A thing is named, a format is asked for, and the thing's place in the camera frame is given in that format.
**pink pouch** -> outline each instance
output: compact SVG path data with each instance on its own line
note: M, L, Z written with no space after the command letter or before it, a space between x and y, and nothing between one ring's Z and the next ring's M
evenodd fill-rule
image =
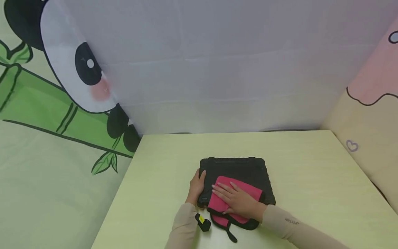
M256 187L253 187L252 185L249 185L247 183L238 181L236 179L219 176L217 178L217 181L215 182L215 184L217 184L218 182L223 183L223 184L229 186L230 188L233 188L230 184L230 182L233 182L240 189L242 189L243 191L245 191L246 193L251 195L255 200L257 200L259 202L263 202L265 199L265 195L263 194L262 190L260 190ZM217 195L212 193L209 205L207 207L207 210L210 212L211 220L217 227L224 229L227 232L230 240L236 243L236 242L238 242L238 240L229 231L229 227L231 226L231 224L237 225L237 226L247 229L247 230L253 230L259 225L259 222L254 219L246 219L237 214L223 215L222 213L224 211L226 211L228 208L229 208L229 206L227 203L225 203Z

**pink cheek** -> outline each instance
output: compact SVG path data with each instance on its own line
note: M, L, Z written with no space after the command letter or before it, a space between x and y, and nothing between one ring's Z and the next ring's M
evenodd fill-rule
M97 84L90 86L90 91L91 96L96 101L105 101L111 96L108 88L108 82L104 78L101 78Z

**yellow label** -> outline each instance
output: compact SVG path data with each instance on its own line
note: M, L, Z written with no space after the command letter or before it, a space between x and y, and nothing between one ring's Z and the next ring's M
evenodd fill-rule
M205 219L203 219L202 215L199 215L199 221L203 224L205 222Z

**black tablet case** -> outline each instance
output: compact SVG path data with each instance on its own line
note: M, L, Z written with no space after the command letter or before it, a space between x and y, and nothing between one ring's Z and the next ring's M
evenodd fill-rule
M206 170L205 187L199 196L198 207L205 207L209 204L212 184L216 183L219 176L230 177L258 189L261 189L265 198L264 204L275 205L275 197L272 192L265 161L262 158L206 158L200 161L199 175Z

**white fabric backdrop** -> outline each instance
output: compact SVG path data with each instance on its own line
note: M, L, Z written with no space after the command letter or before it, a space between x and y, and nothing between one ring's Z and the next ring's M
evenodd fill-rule
M67 0L141 133L317 128L397 0Z

